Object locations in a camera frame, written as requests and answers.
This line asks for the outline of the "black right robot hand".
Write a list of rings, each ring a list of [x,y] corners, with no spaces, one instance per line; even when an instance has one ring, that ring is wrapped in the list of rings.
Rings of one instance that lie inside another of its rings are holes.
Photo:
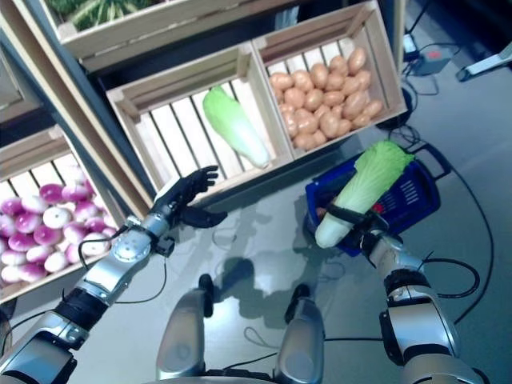
[[[341,208],[331,203],[326,211],[335,218],[340,219],[349,224],[349,233],[344,236],[339,245],[345,252],[358,254],[362,249],[362,241],[364,236],[371,234],[373,231],[387,232],[390,228],[389,223],[378,213],[369,210],[365,214]]]

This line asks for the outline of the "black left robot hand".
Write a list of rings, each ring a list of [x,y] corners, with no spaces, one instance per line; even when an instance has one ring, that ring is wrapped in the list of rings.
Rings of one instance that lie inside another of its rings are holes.
[[[161,216],[170,228],[179,223],[200,229],[217,226],[227,218],[227,212],[212,213],[190,205],[215,184],[217,177],[218,166],[207,166],[180,178],[155,200],[149,214]]]

